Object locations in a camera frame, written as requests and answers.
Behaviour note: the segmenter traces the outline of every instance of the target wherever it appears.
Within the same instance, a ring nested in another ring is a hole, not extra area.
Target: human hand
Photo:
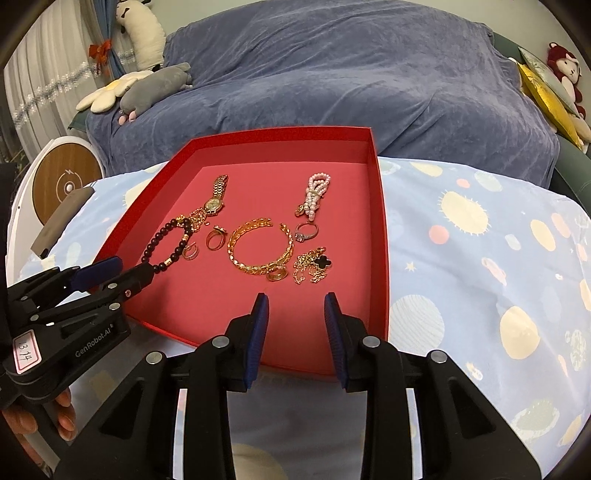
[[[57,431],[64,440],[72,440],[76,435],[76,412],[72,406],[70,389],[68,388],[59,394],[54,402],[57,411]],[[11,405],[2,411],[2,415],[4,415],[6,423],[8,423],[8,426],[14,432],[14,435],[16,435],[23,449],[37,465],[42,465],[42,458],[25,438],[26,434],[37,431],[35,417],[19,405]]]

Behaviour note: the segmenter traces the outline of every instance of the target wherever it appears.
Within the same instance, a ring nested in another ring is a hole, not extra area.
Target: gold bracelet
[[[280,228],[283,231],[287,238],[289,239],[289,244],[287,246],[287,250],[274,262],[268,263],[267,265],[245,265],[244,263],[240,263],[238,260],[234,258],[234,246],[238,239],[247,232],[254,230],[256,228],[260,228],[262,226],[273,226],[270,218],[259,218],[252,220],[250,222],[245,223],[244,225],[240,226],[238,229],[234,231],[230,240],[228,242],[228,255],[230,255],[230,260],[236,268],[243,271],[244,273],[248,273],[250,275],[267,275],[269,280],[275,281],[285,278],[287,275],[287,271],[285,270],[285,265],[289,262],[291,256],[294,252],[294,239],[291,235],[290,229],[287,227],[286,224],[281,223]],[[269,276],[269,274],[273,274],[278,270],[281,271],[281,274],[274,274]]]

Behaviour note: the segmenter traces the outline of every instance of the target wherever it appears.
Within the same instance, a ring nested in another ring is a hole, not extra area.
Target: wooden disc
[[[45,225],[69,193],[102,175],[98,160],[77,143],[59,145],[41,160],[33,180],[33,206]]]

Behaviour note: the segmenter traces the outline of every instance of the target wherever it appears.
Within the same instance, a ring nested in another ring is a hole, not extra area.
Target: metal rivet
[[[212,340],[212,345],[215,348],[224,348],[225,346],[230,345],[230,339],[224,335],[220,335]]]
[[[435,350],[431,352],[431,360],[433,360],[437,364],[444,364],[447,362],[447,355],[445,352],[441,350]]]
[[[378,337],[374,337],[373,335],[368,335],[363,339],[363,344],[368,348],[376,348],[379,344],[382,343]]]
[[[146,361],[150,364],[150,365],[156,365],[159,364],[163,359],[163,355],[160,352],[151,352],[148,355],[146,355]]]

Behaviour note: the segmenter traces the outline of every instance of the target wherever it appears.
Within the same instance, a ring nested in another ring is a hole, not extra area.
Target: white curtain
[[[8,105],[21,144],[33,161],[67,130],[76,105],[105,81],[88,58],[93,41],[78,0],[56,0],[37,19],[4,68]]]

